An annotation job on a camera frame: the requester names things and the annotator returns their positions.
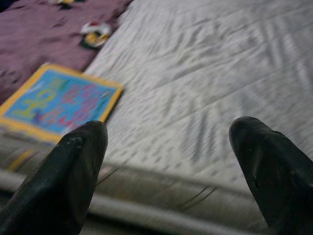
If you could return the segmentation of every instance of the children's book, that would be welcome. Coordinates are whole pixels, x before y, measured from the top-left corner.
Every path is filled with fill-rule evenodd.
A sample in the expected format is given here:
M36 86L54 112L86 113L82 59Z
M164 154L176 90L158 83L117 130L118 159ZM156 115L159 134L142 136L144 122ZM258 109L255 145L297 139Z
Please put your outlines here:
M45 64L0 106L0 125L58 142L87 121L105 121L122 90L121 84Z

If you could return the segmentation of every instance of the purple blanket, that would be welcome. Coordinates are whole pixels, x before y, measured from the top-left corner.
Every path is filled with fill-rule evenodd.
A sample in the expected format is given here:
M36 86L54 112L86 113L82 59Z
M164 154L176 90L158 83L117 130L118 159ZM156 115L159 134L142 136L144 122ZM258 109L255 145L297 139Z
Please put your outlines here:
M60 10L48 0L20 0L0 14L0 104L46 62L83 70L96 51L79 45L90 21L117 28L132 0L87 0Z

